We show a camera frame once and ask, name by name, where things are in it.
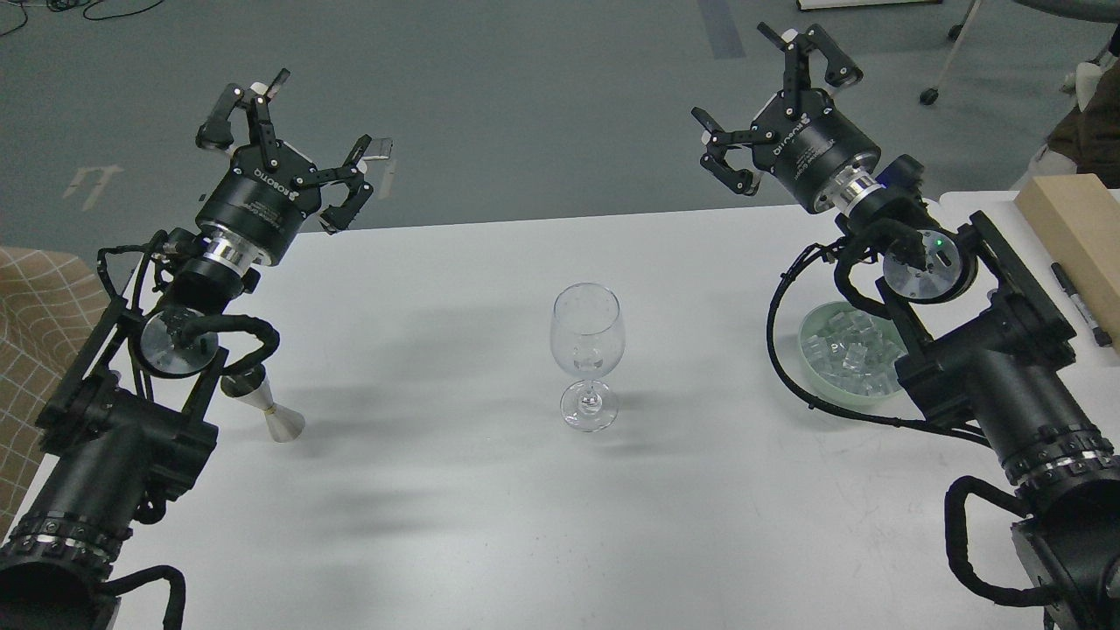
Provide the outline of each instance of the wine glass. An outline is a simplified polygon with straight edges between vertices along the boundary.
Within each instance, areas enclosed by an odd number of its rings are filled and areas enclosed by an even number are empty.
[[[626,348],[618,298],[595,282],[572,285],[552,306],[552,356],[580,379],[560,398],[560,411],[572,428],[607,428],[618,416],[618,396],[600,379],[615,369]]]

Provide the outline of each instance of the black cable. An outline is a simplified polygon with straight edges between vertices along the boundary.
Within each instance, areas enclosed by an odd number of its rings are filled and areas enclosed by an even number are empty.
[[[968,513],[964,500],[976,494],[989,503],[1002,508],[1019,518],[1030,516],[1027,502],[1008,494],[987,481],[974,476],[962,476],[945,492],[945,556],[949,568],[965,589],[1001,606],[1044,606],[1058,601],[1060,595],[1048,586],[1033,589],[1007,589],[988,584],[977,575],[969,562]]]
[[[124,297],[118,293],[116,287],[113,286],[113,279],[109,277],[109,261],[105,257],[138,251],[146,251],[146,245],[120,245],[97,250],[97,278],[101,279],[101,286],[105,288],[105,293],[111,296]]]
[[[167,610],[164,612],[164,630],[181,630],[183,610],[187,604],[187,581],[183,577],[183,573],[174,566],[160,565],[144,568],[120,580],[105,582],[99,586],[99,590],[105,595],[116,597],[157,580],[167,580],[171,587],[167,597]]]
[[[847,407],[841,407],[834,405],[820,397],[813,396],[800,385],[797,385],[785,369],[782,367],[782,361],[778,359],[777,349],[774,344],[774,325],[777,321],[777,309],[782,305],[782,298],[785,296],[786,291],[793,285],[797,276],[801,275],[810,265],[816,260],[823,260],[825,257],[834,257],[837,252],[847,244],[847,237],[836,241],[829,245],[822,245],[820,243],[814,243],[805,248],[794,260],[790,269],[782,274],[782,281],[778,282],[777,289],[774,291],[774,297],[771,299],[769,311],[766,314],[766,351],[769,354],[771,364],[774,367],[774,372],[782,383],[794,393],[797,398],[809,404],[810,409],[820,409],[827,414],[833,416],[839,416],[841,418],[848,418],[851,420],[860,420],[865,423],[871,423],[876,425],[886,425],[893,427],[912,428],[915,430],[921,430],[925,433],[933,433],[936,435],[946,435],[950,437],[956,437],[959,439],[964,439],[967,442],[972,442],[981,446],[988,446],[988,441],[983,437],[983,433],[977,427],[969,426],[968,428],[961,429],[945,429],[925,420],[911,420],[903,418],[895,418],[889,416],[876,416],[871,414],[864,414]]]
[[[60,13],[71,9],[77,9],[88,4],[90,0],[47,0],[47,9],[53,13]]]
[[[280,348],[280,333],[264,319],[249,315],[205,315],[188,321],[179,334],[196,337],[204,333],[249,333],[261,341],[261,346],[226,365],[222,376],[240,376],[252,370],[272,356]]]
[[[0,37],[3,37],[4,35],[11,35],[12,33],[16,33],[17,30],[27,26],[27,7],[24,6],[24,2],[9,1],[8,3],[11,4],[12,7],[19,7],[19,9],[24,11],[24,21],[19,22],[19,25],[16,26],[15,28],[9,28],[8,30],[0,33]]]
[[[148,265],[151,262],[151,257],[155,256],[156,250],[160,245],[167,242],[167,231],[159,230],[152,234],[151,240],[144,245],[143,258],[140,259],[140,267],[137,268],[137,277],[132,282],[132,309],[140,309],[140,291],[143,290],[143,279],[148,275]]]
[[[156,7],[159,7],[160,4],[164,3],[164,0],[156,0],[155,3],[149,4],[148,7],[144,7],[143,9],[139,9],[137,11],[131,11],[129,13],[116,13],[114,16],[101,16],[101,17],[97,17],[97,18],[91,18],[90,17],[90,9],[96,7],[97,4],[101,4],[105,0],[93,0],[92,2],[90,2],[88,7],[86,7],[85,9],[82,9],[82,17],[85,18],[85,19],[87,19],[87,20],[90,20],[90,21],[92,21],[92,22],[100,22],[100,21],[103,21],[103,20],[114,20],[116,18],[127,18],[129,16],[138,16],[138,15],[140,15],[140,13],[142,13],[144,11],[150,11],[150,10],[155,9]]]
[[[887,306],[859,293],[851,284],[851,278],[849,277],[851,276],[851,268],[866,258],[867,250],[884,238],[888,238],[894,243],[892,247],[897,248],[898,252],[905,253],[909,258],[918,257],[922,260],[925,259],[925,248],[922,244],[922,235],[917,230],[894,219],[879,219],[852,238],[851,242],[840,251],[840,254],[837,257],[837,268],[833,278],[837,289],[840,290],[840,295],[849,304],[868,315],[889,319],[890,315],[887,314]]]

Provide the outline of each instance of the white table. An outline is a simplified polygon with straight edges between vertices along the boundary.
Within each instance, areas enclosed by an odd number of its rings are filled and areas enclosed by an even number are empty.
[[[1009,198],[948,195],[939,217],[989,211],[1056,291]],[[273,391],[307,430],[273,444],[216,397],[198,484],[136,525],[114,576],[183,569],[188,629],[1037,627],[944,558],[949,484],[1010,490],[993,454],[810,411],[773,374],[778,274],[837,235],[796,206],[301,235],[230,312],[280,331]],[[623,410],[596,434],[559,417],[571,379],[548,343],[552,300],[585,280],[616,290],[628,335],[605,379]],[[971,318],[980,291],[930,323]],[[833,299],[824,267],[788,294],[791,371],[800,317]],[[1076,341],[1063,374],[1117,438],[1120,362]],[[880,410],[917,417],[905,397]],[[973,564],[1026,587],[1011,521],[970,502]],[[158,628],[166,593],[127,595],[118,628]]]

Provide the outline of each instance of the gray carpet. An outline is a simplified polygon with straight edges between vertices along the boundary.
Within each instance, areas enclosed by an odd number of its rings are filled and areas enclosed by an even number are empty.
[[[839,94],[841,111],[884,164],[923,161],[926,196],[1006,188],[1067,111],[1065,73],[1112,31],[986,2],[926,108],[917,95],[964,0],[813,12],[793,0],[198,6],[100,22],[29,7],[28,25],[0,38],[0,243],[92,260],[99,247],[193,228],[226,164],[194,147],[195,130],[226,83],[268,82],[282,66],[278,136],[320,166],[361,133],[395,142],[392,177],[384,163],[370,174],[391,180],[388,196],[355,228],[792,203],[773,179],[739,197],[701,169],[689,114],[700,105],[743,128],[781,86],[760,20],[820,22],[855,57],[866,80]],[[0,4],[0,30],[19,19]],[[234,130],[245,138],[243,115]],[[65,196],[78,169],[112,165],[122,170],[92,203],[96,170]]]

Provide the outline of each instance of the black marker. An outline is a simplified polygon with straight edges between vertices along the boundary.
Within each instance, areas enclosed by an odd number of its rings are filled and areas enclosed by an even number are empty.
[[[1065,275],[1065,269],[1062,269],[1062,266],[1057,262],[1051,265],[1051,269],[1054,271],[1054,277],[1057,278],[1057,284],[1062,285],[1062,290],[1064,290],[1065,294],[1070,296],[1070,299],[1073,300],[1074,306],[1077,307],[1077,311],[1081,313],[1081,316],[1084,317],[1089,327],[1093,328],[1093,339],[1096,340],[1096,345],[1101,348],[1112,345],[1112,335],[1104,332],[1104,328],[1102,328],[1101,325],[1096,323],[1096,319],[1093,318],[1093,314],[1089,312],[1089,306],[1085,305],[1085,300],[1081,299],[1081,294],[1077,293],[1077,287],[1073,286],[1073,280],[1070,279],[1070,276]]]

